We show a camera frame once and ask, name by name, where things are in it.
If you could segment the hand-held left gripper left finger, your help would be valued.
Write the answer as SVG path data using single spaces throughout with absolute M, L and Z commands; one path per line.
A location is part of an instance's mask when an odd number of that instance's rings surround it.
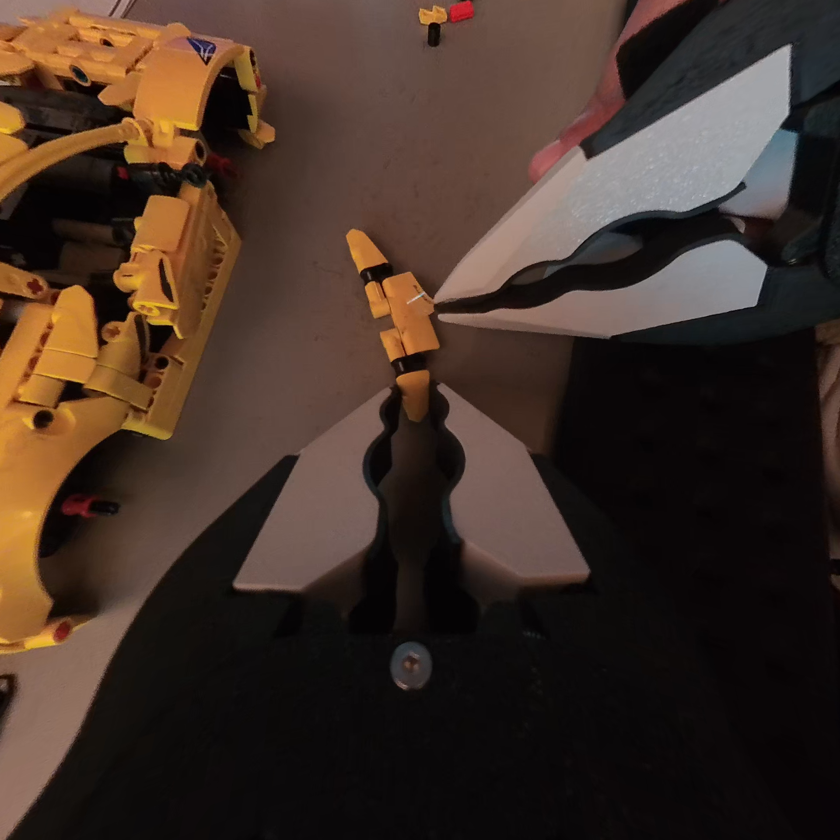
M 380 485 L 401 408 L 396 387 L 385 388 L 294 457 L 234 579 L 237 591 L 328 602 L 352 633 L 392 630 L 397 563 Z

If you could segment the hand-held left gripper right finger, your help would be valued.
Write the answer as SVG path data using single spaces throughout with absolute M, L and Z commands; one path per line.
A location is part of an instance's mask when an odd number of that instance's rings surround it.
M 528 447 L 441 383 L 428 417 L 444 477 L 427 562 L 432 630 L 469 634 L 495 604 L 587 582 L 590 566 Z

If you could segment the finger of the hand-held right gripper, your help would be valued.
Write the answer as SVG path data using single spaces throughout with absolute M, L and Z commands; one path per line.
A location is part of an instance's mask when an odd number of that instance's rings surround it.
M 744 177 L 791 107 L 784 45 L 609 150 L 576 146 L 462 258 L 435 305 L 477 299 L 537 264 L 560 264 L 590 239 L 646 214 L 682 217 Z
M 501 298 L 435 305 L 442 321 L 519 332 L 611 339 L 753 308 L 769 267 L 734 236 L 647 263 L 573 266 L 509 287 Z

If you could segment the yellow and black brick strip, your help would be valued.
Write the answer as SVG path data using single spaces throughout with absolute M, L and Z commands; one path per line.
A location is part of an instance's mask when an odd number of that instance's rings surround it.
M 420 423 L 427 416 L 431 387 L 426 356 L 440 347 L 432 321 L 433 300 L 414 274 L 396 274 L 366 233 L 352 228 L 345 239 L 372 317 L 392 321 L 389 329 L 381 331 L 381 342 L 402 408 L 410 421 Z

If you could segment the yellow toy brick car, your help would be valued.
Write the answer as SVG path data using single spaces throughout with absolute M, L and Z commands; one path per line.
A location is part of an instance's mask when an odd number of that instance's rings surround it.
M 1 649 L 61 645 L 40 562 L 111 437 L 170 438 L 238 257 L 212 141 L 276 132 L 255 51 L 74 7 L 2 24 Z

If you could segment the grey desk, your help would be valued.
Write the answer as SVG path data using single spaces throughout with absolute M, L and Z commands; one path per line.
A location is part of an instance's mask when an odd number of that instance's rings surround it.
M 2 838 L 65 758 L 116 648 L 181 553 L 280 458 L 392 382 L 345 233 L 435 290 L 529 187 L 532 156 L 583 109 L 624 2 L 476 2 L 430 48 L 422 2 L 136 2 L 254 47 L 276 141 L 239 157 L 243 237 L 174 436 L 108 441 L 123 504 L 49 571 L 99 608 L 67 644 L 5 658 Z

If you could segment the person's right hand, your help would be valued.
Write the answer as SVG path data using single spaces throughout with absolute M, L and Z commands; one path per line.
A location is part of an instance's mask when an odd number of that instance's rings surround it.
M 602 86 L 586 103 L 583 111 L 559 137 L 543 147 L 531 159 L 528 176 L 537 184 L 568 152 L 604 127 L 624 105 L 625 98 L 619 83 Z

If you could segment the few small loose brick parts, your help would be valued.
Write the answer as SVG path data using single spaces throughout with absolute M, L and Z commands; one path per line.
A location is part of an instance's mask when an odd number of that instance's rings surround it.
M 432 7 L 421 7 L 418 9 L 417 18 L 420 25 L 427 31 L 427 46 L 437 48 L 443 39 L 443 30 L 446 24 L 458 24 L 472 19 L 475 16 L 475 2 L 458 1 L 449 6 L 433 5 Z

